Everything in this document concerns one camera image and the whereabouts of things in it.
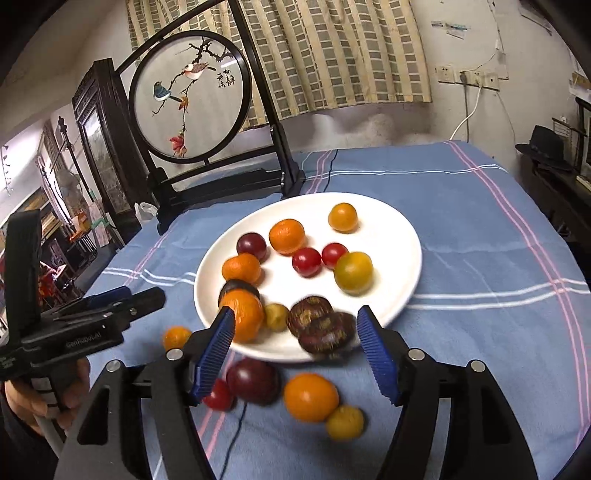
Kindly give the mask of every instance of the black hat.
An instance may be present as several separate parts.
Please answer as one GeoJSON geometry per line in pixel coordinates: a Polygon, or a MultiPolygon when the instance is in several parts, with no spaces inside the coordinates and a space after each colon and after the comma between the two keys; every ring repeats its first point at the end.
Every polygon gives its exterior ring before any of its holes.
{"type": "Polygon", "coordinates": [[[536,125],[529,144],[515,146],[524,155],[557,170],[571,171],[573,167],[564,159],[564,142],[550,128],[536,125]]]}

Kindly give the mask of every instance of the red cherry tomato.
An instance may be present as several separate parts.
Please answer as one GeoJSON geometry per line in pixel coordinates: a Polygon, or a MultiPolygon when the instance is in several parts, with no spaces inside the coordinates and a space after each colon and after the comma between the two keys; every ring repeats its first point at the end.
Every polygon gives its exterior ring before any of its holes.
{"type": "Polygon", "coordinates": [[[334,270],[339,258],[348,253],[349,250],[347,250],[347,247],[344,245],[336,242],[328,244],[322,249],[322,261],[327,268],[334,270]]]}
{"type": "Polygon", "coordinates": [[[291,258],[291,266],[302,277],[311,277],[322,268],[322,257],[314,248],[300,248],[291,258]]]}
{"type": "Polygon", "coordinates": [[[234,395],[228,384],[221,378],[217,378],[213,384],[212,392],[203,399],[203,403],[212,410],[228,411],[234,405],[234,395]]]}

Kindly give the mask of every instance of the white cable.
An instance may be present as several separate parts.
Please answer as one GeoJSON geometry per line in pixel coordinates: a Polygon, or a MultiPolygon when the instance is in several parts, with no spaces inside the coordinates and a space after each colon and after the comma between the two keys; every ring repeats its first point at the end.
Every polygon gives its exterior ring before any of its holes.
{"type": "Polygon", "coordinates": [[[474,72],[474,70],[478,70],[479,68],[483,67],[484,65],[486,65],[487,63],[489,63],[493,58],[495,58],[496,55],[496,49],[495,51],[492,53],[491,57],[485,61],[484,63],[481,63],[480,65],[478,65],[478,67],[476,67],[475,69],[470,69],[470,70],[462,70],[463,72],[474,72]]]}
{"type": "Polygon", "coordinates": [[[462,123],[461,123],[461,124],[459,124],[459,125],[457,126],[457,128],[456,128],[456,129],[453,131],[453,133],[452,133],[452,136],[449,138],[449,140],[453,140],[453,137],[455,137],[455,136],[456,136],[456,134],[457,134],[457,131],[460,129],[460,127],[461,127],[463,124],[465,124],[465,123],[468,121],[468,119],[469,119],[469,118],[470,118],[472,115],[474,115],[474,112],[476,112],[476,109],[478,108],[478,101],[480,100],[480,94],[481,94],[481,93],[482,93],[482,85],[481,85],[481,86],[480,86],[480,88],[478,89],[478,96],[476,97],[476,105],[474,105],[474,110],[472,111],[472,113],[471,113],[470,115],[468,115],[468,116],[467,116],[467,117],[466,117],[464,120],[462,120],[462,123]]]}

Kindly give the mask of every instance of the curtain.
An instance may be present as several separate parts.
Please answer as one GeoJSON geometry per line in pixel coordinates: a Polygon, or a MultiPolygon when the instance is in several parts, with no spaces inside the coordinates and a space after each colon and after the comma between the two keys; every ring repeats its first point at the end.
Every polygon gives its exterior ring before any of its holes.
{"type": "MultiPolygon", "coordinates": [[[[138,48],[197,0],[128,0],[138,48]]],[[[430,102],[421,38],[410,0],[242,0],[281,119],[340,106],[430,102]]],[[[181,26],[242,42],[226,2],[181,26]]],[[[243,129],[267,122],[256,86],[243,129]]]]}

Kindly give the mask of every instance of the cord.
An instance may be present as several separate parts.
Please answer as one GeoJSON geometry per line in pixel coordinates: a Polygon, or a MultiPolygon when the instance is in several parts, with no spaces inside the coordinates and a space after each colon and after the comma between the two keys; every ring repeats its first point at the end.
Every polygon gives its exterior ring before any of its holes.
{"type": "Polygon", "coordinates": [[[335,161],[336,156],[339,154],[339,151],[337,150],[335,153],[335,156],[333,157],[332,160],[330,160],[330,167],[329,167],[329,181],[326,182],[326,186],[324,187],[324,190],[322,190],[323,192],[326,192],[326,189],[329,187],[330,185],[330,174],[332,173],[332,164],[335,161]]]}
{"type": "Polygon", "coordinates": [[[513,132],[513,145],[515,145],[517,143],[517,137],[515,136],[515,128],[513,127],[513,122],[511,121],[511,116],[509,115],[509,112],[507,111],[507,108],[505,106],[505,102],[503,101],[503,97],[501,96],[500,92],[497,92],[497,95],[499,96],[499,100],[501,101],[501,105],[503,106],[503,110],[505,111],[505,114],[507,115],[507,118],[509,119],[509,125],[511,126],[511,131],[513,132]]]}
{"type": "MultiPolygon", "coordinates": [[[[464,105],[466,107],[466,116],[468,116],[468,78],[466,72],[460,72],[460,81],[464,85],[464,105]]],[[[466,121],[467,142],[470,143],[470,121],[466,121]]]]}
{"type": "Polygon", "coordinates": [[[240,431],[242,430],[242,422],[244,421],[244,417],[246,416],[246,406],[248,403],[244,402],[244,406],[242,407],[242,413],[240,414],[240,418],[238,419],[238,428],[236,429],[236,433],[234,437],[232,437],[232,441],[230,442],[230,446],[228,447],[228,452],[226,453],[226,457],[223,461],[222,472],[220,473],[220,480],[223,480],[223,476],[226,473],[226,469],[228,468],[228,462],[230,460],[230,453],[232,453],[232,449],[234,448],[234,444],[236,440],[238,440],[238,435],[240,435],[240,431]]]}
{"type": "MultiPolygon", "coordinates": [[[[468,118],[468,85],[464,85],[464,105],[466,106],[466,118],[468,118]]],[[[470,143],[470,121],[466,120],[466,141],[470,143]]]]}
{"type": "Polygon", "coordinates": [[[468,119],[474,115],[474,112],[476,112],[476,109],[478,108],[478,102],[480,101],[480,94],[482,93],[482,85],[480,86],[480,88],[478,89],[478,95],[476,97],[476,105],[474,106],[474,110],[472,111],[472,113],[470,115],[468,115],[464,120],[462,120],[462,122],[457,126],[457,128],[453,131],[452,136],[449,138],[449,140],[453,140],[453,137],[456,136],[457,131],[460,129],[460,127],[466,123],[468,121],[468,119]]]}
{"type": "Polygon", "coordinates": [[[495,51],[493,52],[493,54],[491,55],[491,57],[485,61],[484,63],[481,63],[480,65],[478,65],[478,67],[476,67],[475,69],[470,69],[470,70],[464,70],[464,72],[474,72],[474,70],[478,70],[479,68],[483,67],[484,65],[486,65],[487,63],[489,63],[493,58],[495,58],[496,55],[496,48],[495,51]]]}

